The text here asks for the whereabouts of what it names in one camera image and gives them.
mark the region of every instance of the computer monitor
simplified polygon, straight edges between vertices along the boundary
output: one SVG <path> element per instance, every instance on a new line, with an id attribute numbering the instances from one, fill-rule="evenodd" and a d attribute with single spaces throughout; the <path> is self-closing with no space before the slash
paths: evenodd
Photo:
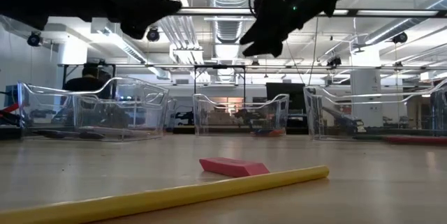
<path id="1" fill-rule="evenodd" d="M 290 101 L 288 104 L 289 111 L 302 110 L 306 112 L 305 96 L 303 88 L 304 84 L 284 84 L 284 83 L 267 83 L 267 99 L 272 100 L 279 94 L 289 94 Z"/>

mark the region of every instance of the white column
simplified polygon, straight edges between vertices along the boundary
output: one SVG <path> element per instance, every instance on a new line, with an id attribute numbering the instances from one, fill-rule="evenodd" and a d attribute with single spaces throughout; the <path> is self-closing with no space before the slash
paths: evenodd
<path id="1" fill-rule="evenodd" d="M 353 66 L 380 66 L 379 49 L 374 46 L 363 48 L 364 52 L 351 55 Z M 353 70 L 351 71 L 351 93 L 379 94 L 381 93 L 381 76 L 379 70 Z M 380 97 L 353 98 L 352 102 L 376 102 Z M 383 108 L 380 104 L 353 104 L 352 115 L 362 119 L 365 127 L 383 126 Z"/>

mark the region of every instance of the metal beam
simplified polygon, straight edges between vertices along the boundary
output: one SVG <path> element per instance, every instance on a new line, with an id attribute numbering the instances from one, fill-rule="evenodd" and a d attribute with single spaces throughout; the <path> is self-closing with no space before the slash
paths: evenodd
<path id="1" fill-rule="evenodd" d="M 298 69 L 307 70 L 330 70 L 327 66 L 284 66 L 284 65 L 266 65 L 266 66 L 244 66 L 244 65 L 180 65 L 180 64 L 117 64 L 118 68 L 246 68 L 246 69 Z M 334 70 L 447 70 L 447 66 L 338 66 Z"/>
<path id="2" fill-rule="evenodd" d="M 447 18 L 447 15 L 439 16 L 444 10 L 421 9 L 337 9 L 333 17 L 380 17 L 380 18 Z M 182 8 L 174 15 L 190 16 L 244 16 L 252 17 L 248 8 Z M 317 17 L 327 17 L 320 13 Z"/>

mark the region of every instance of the clear plastic bin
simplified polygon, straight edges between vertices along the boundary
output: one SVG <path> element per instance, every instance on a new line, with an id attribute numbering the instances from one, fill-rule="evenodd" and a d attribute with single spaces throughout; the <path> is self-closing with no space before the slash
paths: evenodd
<path id="1" fill-rule="evenodd" d="M 142 80 L 114 77 L 95 92 L 20 82 L 19 96 L 25 138 L 131 141 L 163 136 L 168 90 Z"/>
<path id="2" fill-rule="evenodd" d="M 166 117 L 165 117 L 165 134 L 173 134 L 175 127 L 175 106 L 177 100 L 175 98 L 169 98 L 166 105 Z"/>
<path id="3" fill-rule="evenodd" d="M 194 94 L 196 135 L 285 135 L 288 100 L 288 94 L 280 94 L 266 103 L 216 103 Z"/>
<path id="4" fill-rule="evenodd" d="M 389 88 L 360 95 L 305 87 L 309 135 L 313 140 L 442 140 L 447 136 L 446 82 L 422 91 L 392 92 Z"/>

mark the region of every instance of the table surface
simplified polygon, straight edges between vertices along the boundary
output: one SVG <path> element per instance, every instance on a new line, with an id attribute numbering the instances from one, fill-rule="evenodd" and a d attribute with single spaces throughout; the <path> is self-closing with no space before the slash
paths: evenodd
<path id="1" fill-rule="evenodd" d="M 127 143 L 0 142 L 0 210 L 225 179 L 199 158 L 315 165 L 328 179 L 102 223 L 445 223 L 447 148 L 371 142 L 171 135 Z"/>

